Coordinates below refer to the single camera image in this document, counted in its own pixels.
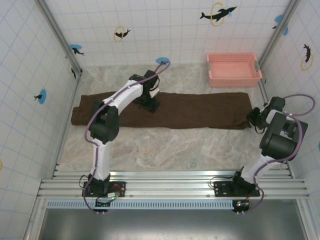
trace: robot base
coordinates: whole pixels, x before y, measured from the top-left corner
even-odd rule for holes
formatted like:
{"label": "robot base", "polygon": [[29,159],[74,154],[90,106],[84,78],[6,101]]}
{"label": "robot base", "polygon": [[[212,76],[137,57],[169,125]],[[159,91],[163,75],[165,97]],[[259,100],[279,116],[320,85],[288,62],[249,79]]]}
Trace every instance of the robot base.
{"label": "robot base", "polygon": [[119,197],[124,197],[126,194],[126,182],[125,181],[110,181],[110,175],[105,180],[93,179],[86,188],[84,193],[85,197],[93,198],[108,198],[108,195],[112,193],[119,193]]}
{"label": "robot base", "polygon": [[251,191],[232,184],[232,181],[215,181],[213,183],[214,194],[216,197],[259,197],[259,190]]}

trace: cable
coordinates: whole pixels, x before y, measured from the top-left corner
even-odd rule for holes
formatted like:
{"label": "cable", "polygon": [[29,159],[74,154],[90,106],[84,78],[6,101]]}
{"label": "cable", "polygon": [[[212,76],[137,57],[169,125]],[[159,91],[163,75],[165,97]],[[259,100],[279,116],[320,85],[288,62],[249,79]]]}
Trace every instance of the cable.
{"label": "cable", "polygon": [[292,118],[296,122],[296,124],[298,126],[298,143],[296,144],[295,149],[294,149],[294,151],[292,152],[291,155],[289,155],[289,156],[287,156],[285,158],[282,158],[282,159],[270,160],[270,161],[264,163],[261,167],[259,167],[255,171],[254,176],[253,176],[253,181],[254,181],[254,184],[256,185],[256,187],[259,189],[259,191],[261,191],[261,198],[260,198],[259,202],[256,205],[254,205],[254,207],[252,207],[251,209],[246,211],[247,213],[249,213],[249,212],[253,211],[254,209],[256,209],[262,203],[262,201],[263,201],[263,199],[265,197],[265,192],[263,191],[263,189],[259,186],[259,184],[257,182],[258,173],[264,167],[266,167],[269,164],[272,164],[272,163],[283,163],[285,161],[289,161],[289,160],[291,160],[292,158],[294,158],[298,154],[298,151],[299,151],[301,143],[302,143],[303,133],[302,133],[301,123],[296,117],[307,115],[308,113],[310,113],[316,106],[316,100],[312,96],[304,94],[304,93],[297,93],[297,94],[288,95],[288,96],[285,96],[284,99],[291,98],[291,97],[297,97],[297,96],[307,97],[307,98],[312,100],[312,107],[308,111],[306,111],[304,113],[287,113],[287,112],[284,112],[284,114],[286,114],[288,117]]}
{"label": "cable", "polygon": [[79,186],[80,186],[80,188],[83,188],[83,187],[84,187],[83,185],[82,185],[82,186],[80,185],[80,182],[81,182],[81,180],[82,180],[83,177],[88,178],[87,175],[82,175],[82,176],[80,177],[80,179],[79,179]]}
{"label": "cable", "polygon": [[210,179],[209,185],[214,188],[215,186],[212,185],[211,181],[212,179],[232,179],[234,176],[214,176],[213,178]]}
{"label": "cable", "polygon": [[95,118],[98,116],[98,114],[99,114],[103,109],[105,109],[106,106],[108,106],[108,105],[111,104],[115,99],[117,99],[117,97],[119,97],[124,91],[126,91],[127,89],[129,89],[129,88],[131,88],[131,87],[133,87],[133,86],[135,86],[135,85],[143,84],[143,83],[145,83],[146,81],[149,81],[149,80],[153,79],[154,77],[157,77],[159,74],[161,74],[163,71],[165,71],[165,70],[170,66],[170,64],[171,64],[171,63],[170,63],[169,61],[164,61],[164,62],[162,62],[162,63],[156,68],[155,72],[159,69],[159,67],[160,67],[161,65],[165,65],[165,68],[163,68],[163,69],[160,70],[159,72],[156,72],[154,75],[152,75],[152,76],[150,76],[150,77],[147,77],[146,79],[143,79],[143,80],[141,80],[141,81],[137,81],[137,82],[135,82],[135,83],[132,83],[132,84],[130,84],[129,86],[127,86],[127,87],[123,88],[122,90],[120,90],[117,94],[115,94],[115,96],[114,96],[112,99],[110,99],[107,103],[105,103],[103,106],[101,106],[101,107],[94,113],[94,115],[91,117],[88,125],[86,126],[85,131],[84,131],[84,139],[85,139],[88,143],[93,144],[93,145],[96,146],[96,148],[95,148],[94,169],[93,169],[93,172],[92,172],[92,175],[91,175],[89,181],[86,183],[86,185],[85,185],[84,188],[82,189],[82,197],[83,197],[84,203],[85,203],[85,205],[87,206],[87,208],[88,208],[91,212],[96,213],[96,214],[99,214],[97,211],[93,210],[93,209],[89,206],[89,204],[88,204],[88,202],[87,202],[87,200],[86,200],[86,196],[85,196],[85,193],[86,193],[86,190],[87,190],[88,186],[90,185],[91,181],[94,179],[94,176],[95,176],[96,171],[97,171],[97,166],[98,166],[99,145],[98,145],[97,143],[95,143],[94,141],[91,141],[91,140],[88,138],[88,131],[89,131],[89,128],[90,128],[91,124],[93,123],[93,121],[95,120]]}
{"label": "cable", "polygon": [[285,96],[284,99],[288,99],[288,98],[292,98],[292,97],[297,97],[297,96],[302,96],[302,97],[307,97],[309,99],[312,100],[312,107],[304,112],[304,113],[295,113],[295,114],[291,114],[292,116],[296,116],[296,117],[299,117],[299,116],[303,116],[303,115],[307,115],[308,113],[310,113],[316,106],[316,100],[310,96],[310,95],[307,95],[307,94],[304,94],[304,93],[297,93],[297,94],[292,94],[292,95],[288,95],[288,96]]}
{"label": "cable", "polygon": [[297,124],[297,126],[298,126],[298,143],[296,144],[294,151],[293,151],[289,156],[287,156],[287,157],[285,157],[285,158],[282,158],[282,159],[274,159],[274,160],[267,161],[266,163],[264,163],[261,167],[259,167],[259,168],[255,171],[255,173],[254,173],[254,175],[253,175],[253,181],[254,181],[254,184],[256,185],[256,187],[261,191],[261,198],[260,198],[260,200],[258,201],[258,203],[257,203],[256,205],[254,205],[251,209],[249,209],[248,211],[246,211],[246,213],[250,213],[251,211],[253,211],[254,209],[256,209],[256,208],[262,203],[262,201],[263,201],[263,199],[264,199],[264,197],[265,197],[265,192],[264,192],[264,190],[259,186],[259,184],[258,184],[258,182],[257,182],[257,175],[258,175],[258,173],[259,173],[264,167],[266,167],[266,166],[269,165],[269,164],[272,164],[272,163],[283,163],[283,162],[285,162],[285,161],[291,160],[292,158],[294,158],[294,157],[297,155],[297,153],[298,153],[298,151],[299,151],[299,149],[300,149],[300,146],[301,146],[301,143],[302,143],[302,135],[303,135],[301,123],[300,123],[299,120],[298,120],[295,116],[293,116],[292,114],[287,114],[287,115],[288,115],[290,118],[292,118],[293,120],[295,120],[295,122],[296,122],[296,124]]}

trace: brown towel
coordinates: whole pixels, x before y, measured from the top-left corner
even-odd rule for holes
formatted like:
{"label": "brown towel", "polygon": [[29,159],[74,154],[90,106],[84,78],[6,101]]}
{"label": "brown towel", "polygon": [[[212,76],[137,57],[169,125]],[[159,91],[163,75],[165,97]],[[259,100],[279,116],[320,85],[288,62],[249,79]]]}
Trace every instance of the brown towel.
{"label": "brown towel", "polygon": [[[72,125],[87,125],[94,101],[102,101],[115,92],[82,95],[73,108]],[[250,127],[247,114],[252,110],[247,93],[177,94],[160,92],[155,113],[130,103],[120,114],[120,126],[169,129],[245,129]]]}

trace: tiled wall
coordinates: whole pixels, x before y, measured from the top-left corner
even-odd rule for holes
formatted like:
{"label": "tiled wall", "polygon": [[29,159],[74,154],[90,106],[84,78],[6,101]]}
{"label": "tiled wall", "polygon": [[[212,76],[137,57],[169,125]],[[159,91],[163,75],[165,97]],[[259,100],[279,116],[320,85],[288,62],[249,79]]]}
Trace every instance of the tiled wall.
{"label": "tiled wall", "polygon": [[[312,113],[299,117],[309,124],[304,141],[291,166],[298,178],[305,178],[320,218],[320,1],[301,1],[289,23],[288,35],[282,36],[268,59],[265,74],[269,97],[306,93],[315,98]],[[307,45],[311,49],[306,61]],[[295,97],[287,101],[287,110],[302,113],[310,101]]]}
{"label": "tiled wall", "polygon": [[[34,0],[0,1],[0,239],[24,235],[52,172],[71,92],[68,61]],[[46,89],[46,100],[34,99]]]}
{"label": "tiled wall", "polygon": [[[253,51],[259,58],[289,0],[47,0],[82,66],[204,63],[210,52]],[[202,18],[237,7],[218,22]],[[114,36],[123,26],[129,33]]]}

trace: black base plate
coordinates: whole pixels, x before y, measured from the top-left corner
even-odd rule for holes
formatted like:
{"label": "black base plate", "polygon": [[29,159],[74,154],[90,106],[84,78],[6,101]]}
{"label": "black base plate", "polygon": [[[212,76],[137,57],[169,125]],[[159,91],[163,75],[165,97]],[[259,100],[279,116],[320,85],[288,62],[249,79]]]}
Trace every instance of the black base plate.
{"label": "black base plate", "polygon": [[[122,189],[124,189],[124,190],[122,190],[122,193],[120,193],[119,197],[124,197],[125,196],[125,194],[126,194],[126,182],[125,181],[110,181],[108,184],[109,184],[109,188],[108,188],[109,191],[107,192],[108,194],[119,192],[119,188],[118,187],[115,187],[112,190],[110,190],[113,186],[119,185]],[[89,187],[87,188],[87,191],[85,192],[85,196],[86,197],[93,197],[93,198],[94,197],[96,197],[96,198],[101,197],[101,195],[96,194],[96,193],[91,192],[91,191],[88,191],[88,189],[89,189]]]}
{"label": "black base plate", "polygon": [[215,181],[213,182],[214,194],[216,197],[259,197],[259,190],[253,190],[248,192],[248,190],[232,186],[232,181]]}

